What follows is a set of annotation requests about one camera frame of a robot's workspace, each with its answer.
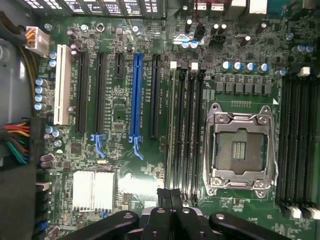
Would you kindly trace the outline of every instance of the cpu socket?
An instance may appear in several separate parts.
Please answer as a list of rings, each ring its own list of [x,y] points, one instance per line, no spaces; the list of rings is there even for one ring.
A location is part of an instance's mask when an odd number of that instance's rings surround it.
[[[218,103],[208,110],[204,136],[203,181],[209,196],[218,189],[253,190],[265,198],[277,183],[275,124],[265,105],[259,113],[223,112]]]

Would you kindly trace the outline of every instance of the cable bundle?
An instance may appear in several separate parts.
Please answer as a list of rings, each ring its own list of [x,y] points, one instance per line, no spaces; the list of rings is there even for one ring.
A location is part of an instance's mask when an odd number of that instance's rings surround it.
[[[8,124],[0,127],[0,140],[4,141],[20,164],[27,164],[29,159],[30,121]]]

